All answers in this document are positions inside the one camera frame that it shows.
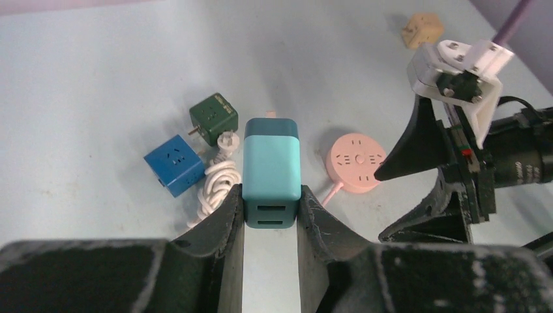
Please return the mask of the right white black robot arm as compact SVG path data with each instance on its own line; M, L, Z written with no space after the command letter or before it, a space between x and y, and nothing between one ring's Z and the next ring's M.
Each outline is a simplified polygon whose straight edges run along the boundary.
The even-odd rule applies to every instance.
M552 181L552 109L524 102L520 112L492 122L478 147L467 115L453 110L445 127L429 98L416 96L397 144L374 176L388 181L437 170L419 205L386 227L381 242L471 243L470 227L496 212L498 188Z

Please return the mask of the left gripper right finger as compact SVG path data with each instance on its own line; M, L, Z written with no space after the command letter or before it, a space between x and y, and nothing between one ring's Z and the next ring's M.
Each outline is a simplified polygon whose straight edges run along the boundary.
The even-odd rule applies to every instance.
M528 249L372 243L301 191L302 312L552 311L552 274Z

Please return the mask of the teal USB charger plug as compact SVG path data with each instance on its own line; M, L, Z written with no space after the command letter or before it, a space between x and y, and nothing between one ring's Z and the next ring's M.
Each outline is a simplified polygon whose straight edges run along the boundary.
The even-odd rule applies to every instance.
M295 224L301 194L297 123L286 118L250 119L243 145L246 224L257 229L290 228Z

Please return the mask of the beige cube socket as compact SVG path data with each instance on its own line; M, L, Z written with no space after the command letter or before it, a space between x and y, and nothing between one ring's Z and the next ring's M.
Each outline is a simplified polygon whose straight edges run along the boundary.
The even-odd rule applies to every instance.
M445 28L435 13L415 13L401 31L407 49L416 50L422 43L436 43Z

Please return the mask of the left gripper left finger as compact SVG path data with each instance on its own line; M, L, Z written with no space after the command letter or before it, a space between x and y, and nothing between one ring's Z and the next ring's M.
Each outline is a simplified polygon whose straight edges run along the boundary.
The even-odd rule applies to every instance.
M241 186L182 236L18 241L1 249L2 312L240 312Z

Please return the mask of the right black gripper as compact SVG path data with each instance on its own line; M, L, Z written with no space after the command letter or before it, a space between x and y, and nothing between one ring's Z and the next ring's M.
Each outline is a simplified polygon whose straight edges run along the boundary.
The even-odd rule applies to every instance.
M490 153L477 146L460 107L443 108L449 127L436 119L431 99L416 95L404 133L375 171L388 181L439 169L421 203L378 235L382 243L471 243L468 224L488 222L496 212Z

